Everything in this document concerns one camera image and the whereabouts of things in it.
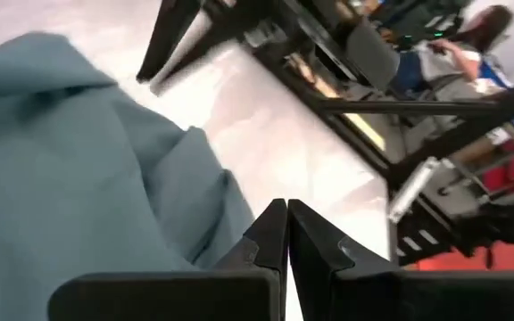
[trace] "chair backrest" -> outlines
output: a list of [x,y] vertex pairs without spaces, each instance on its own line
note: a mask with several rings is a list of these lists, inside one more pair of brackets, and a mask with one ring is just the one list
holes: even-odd
[[363,17],[346,39],[346,57],[376,89],[385,92],[400,64],[400,55]]

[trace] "woman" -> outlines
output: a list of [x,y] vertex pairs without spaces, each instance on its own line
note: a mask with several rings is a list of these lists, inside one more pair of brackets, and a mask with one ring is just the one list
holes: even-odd
[[510,25],[513,13],[504,5],[492,5],[476,15],[452,37],[422,42],[403,53],[393,80],[395,90],[418,91],[443,76],[461,74],[468,81],[479,78],[481,55]]

